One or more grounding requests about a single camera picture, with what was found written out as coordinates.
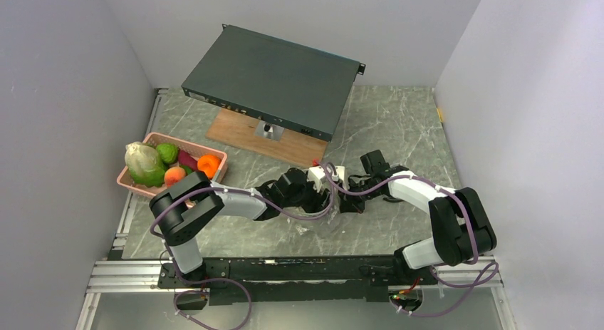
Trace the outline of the pink plastic basket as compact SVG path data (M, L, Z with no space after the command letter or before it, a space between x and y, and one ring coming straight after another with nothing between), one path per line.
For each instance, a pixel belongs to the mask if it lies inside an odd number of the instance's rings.
M220 151L214 148L199 145L157 132L151 132L147 134L146 137L142 140L142 143L146 145L152 145L153 147L159 145L160 143L171 143L176 145L180 150L183 150L190 154L196 161L198 161L198 159L203 155L215 155L221 159L221 163L218 166L217 173L212 178L212 181L222 183L224 176L227 173L228 155L224 151ZM142 195L147 198L152 198L158 193L163 192L167 189L166 185L162 185L161 187L146 187L145 185L135 184L126 166L118 175L116 183L122 187L125 187L135 195Z

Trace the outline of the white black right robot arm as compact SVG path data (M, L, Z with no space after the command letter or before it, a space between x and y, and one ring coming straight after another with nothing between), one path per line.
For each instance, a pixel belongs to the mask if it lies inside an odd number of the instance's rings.
M497 238L478 193L437 185L402 165L391 166L380 150L363 156L364 175L351 175L348 187L339 187L341 212L362 212L365 201L383 197L403 201L425 212L432 236L395 251L394 278L409 284L420 269L437 265L474 263L496 248Z

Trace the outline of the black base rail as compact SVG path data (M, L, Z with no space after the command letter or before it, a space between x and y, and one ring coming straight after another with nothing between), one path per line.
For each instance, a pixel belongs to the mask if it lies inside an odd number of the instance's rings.
M197 270L176 275L171 262L161 265L161 289L203 288L212 306L249 299L315 301L362 299L386 302L391 293L436 285L428 268L409 269L392 254L324 257L210 257ZM240 289L250 293L246 297Z

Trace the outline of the green fake chili pepper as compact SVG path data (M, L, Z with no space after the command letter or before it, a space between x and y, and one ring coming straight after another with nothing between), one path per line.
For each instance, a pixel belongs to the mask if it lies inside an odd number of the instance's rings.
M186 175L189 175L193 172L193 169L187 165L180 165L180 167L185 171Z

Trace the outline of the red peach fake fruit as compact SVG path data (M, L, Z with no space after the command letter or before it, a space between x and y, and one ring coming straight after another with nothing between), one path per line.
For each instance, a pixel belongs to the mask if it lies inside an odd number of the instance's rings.
M171 187L187 176L187 171L182 167L171 167L164 174L166 187Z

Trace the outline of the dark rack network switch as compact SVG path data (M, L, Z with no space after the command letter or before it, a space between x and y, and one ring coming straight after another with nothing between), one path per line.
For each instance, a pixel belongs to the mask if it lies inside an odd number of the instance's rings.
M234 25L182 83L184 94L329 142L365 64Z

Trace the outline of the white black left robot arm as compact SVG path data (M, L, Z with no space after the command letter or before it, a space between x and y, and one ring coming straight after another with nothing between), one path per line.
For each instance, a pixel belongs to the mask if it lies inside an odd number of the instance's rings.
M336 196L332 188L320 187L297 168L248 189L222 185L201 171L193 172L150 200L155 218L150 232L162 239L175 260L178 280L195 287L205 275L195 237L214 218L233 216L262 222L282 213L294 217L290 210L299 208L304 211L299 219L317 220L331 211Z

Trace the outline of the wooden board stand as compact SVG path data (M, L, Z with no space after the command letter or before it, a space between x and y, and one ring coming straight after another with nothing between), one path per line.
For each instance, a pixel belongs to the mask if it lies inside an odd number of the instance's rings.
M324 140L227 109L220 110L206 137L299 167L310 167L321 160L328 146Z

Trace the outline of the white fake food pieces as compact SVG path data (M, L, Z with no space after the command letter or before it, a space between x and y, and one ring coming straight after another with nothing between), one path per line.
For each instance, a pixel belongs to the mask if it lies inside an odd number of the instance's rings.
M134 183L146 187L161 187L167 166L152 146L134 142L125 146L125 165Z

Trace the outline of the clear zip top bag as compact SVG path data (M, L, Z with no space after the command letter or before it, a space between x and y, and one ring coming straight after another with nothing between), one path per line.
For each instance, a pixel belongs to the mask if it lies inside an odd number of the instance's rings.
M295 215L301 216L302 220L289 218L288 222L293 225L293 228L300 234L303 235L318 235L319 237L329 237L340 227L340 200L336 195L333 198L333 203L329 211L318 218L317 220L308 220L308 218L315 217L320 211L325 209L332 198L330 190L326 187L322 187L319 195L321 200L313 204L313 211L307 212L302 207L293 208Z

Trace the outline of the aluminium frame rail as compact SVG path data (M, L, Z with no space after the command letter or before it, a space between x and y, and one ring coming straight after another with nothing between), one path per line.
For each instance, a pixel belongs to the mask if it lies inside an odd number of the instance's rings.
M91 329L102 294L158 292L161 268L160 260L97 261L75 329Z

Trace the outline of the dark red fake fruit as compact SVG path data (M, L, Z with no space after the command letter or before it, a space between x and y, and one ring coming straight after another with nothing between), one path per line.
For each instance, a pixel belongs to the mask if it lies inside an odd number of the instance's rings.
M198 171L197 160L194 159L188 152L180 150L177 156L180 165L187 166L193 171Z

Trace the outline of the orange fake fruit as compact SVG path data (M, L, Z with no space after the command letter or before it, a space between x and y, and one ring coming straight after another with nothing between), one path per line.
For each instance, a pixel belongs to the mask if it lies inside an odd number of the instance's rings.
M198 159L197 169L198 171L203 172L209 179L212 179L218 176L221 163L222 159L218 156L206 154Z

